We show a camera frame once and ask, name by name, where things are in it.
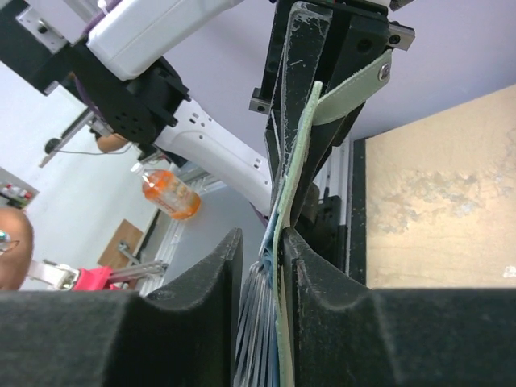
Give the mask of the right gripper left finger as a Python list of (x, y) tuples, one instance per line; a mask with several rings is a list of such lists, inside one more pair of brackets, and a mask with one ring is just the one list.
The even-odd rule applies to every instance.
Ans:
[(148, 296), (126, 290), (4, 292), (4, 386), (229, 386), (243, 236)]

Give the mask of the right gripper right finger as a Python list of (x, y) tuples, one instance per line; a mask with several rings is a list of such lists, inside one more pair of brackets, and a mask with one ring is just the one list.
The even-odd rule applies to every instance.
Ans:
[(512, 386), (512, 289), (369, 289), (282, 236), (297, 386)]

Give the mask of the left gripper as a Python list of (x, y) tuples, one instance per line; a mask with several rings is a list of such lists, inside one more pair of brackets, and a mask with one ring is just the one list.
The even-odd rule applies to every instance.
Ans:
[[(388, 20), (388, 13), (407, 1), (275, 1), (261, 87), (254, 89), (249, 109), (268, 113), (265, 139), (275, 181), (293, 150), (298, 120), (314, 78), (324, 94), (370, 65), (386, 49), (406, 51), (415, 39), (412, 27)], [(294, 225), (302, 212), (307, 190), (326, 161), (334, 142), (350, 131), (363, 107), (357, 103), (342, 118), (312, 123), (306, 160), (290, 211)]]

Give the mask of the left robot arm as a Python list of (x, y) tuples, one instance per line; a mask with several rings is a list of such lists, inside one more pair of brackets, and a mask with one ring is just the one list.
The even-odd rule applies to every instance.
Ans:
[(70, 81), (76, 95), (126, 139), (194, 162), (275, 218), (289, 196), (297, 222), (331, 149), (390, 79), (392, 54), (414, 42), (389, 19), (401, 1), (277, 1), (263, 78), (251, 108), (267, 115), (259, 155), (194, 100), (165, 53), (233, 1), (110, 1), (76, 39), (33, 1), (1, 7), (1, 58), (47, 93)]

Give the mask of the orange bottle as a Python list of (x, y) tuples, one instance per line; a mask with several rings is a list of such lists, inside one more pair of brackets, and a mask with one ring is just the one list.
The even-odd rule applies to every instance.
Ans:
[(197, 192), (165, 169), (150, 169), (136, 163), (131, 172), (139, 177), (144, 197), (175, 220), (186, 220), (199, 210), (201, 198)]

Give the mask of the red white tool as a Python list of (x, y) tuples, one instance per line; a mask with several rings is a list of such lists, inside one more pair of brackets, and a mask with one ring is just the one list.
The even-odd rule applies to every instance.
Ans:
[(119, 289), (116, 284), (150, 275), (162, 275), (167, 268), (168, 265), (160, 260), (119, 269), (108, 266), (93, 269), (71, 268), (50, 261), (32, 261), (27, 277), (59, 291), (115, 290)]

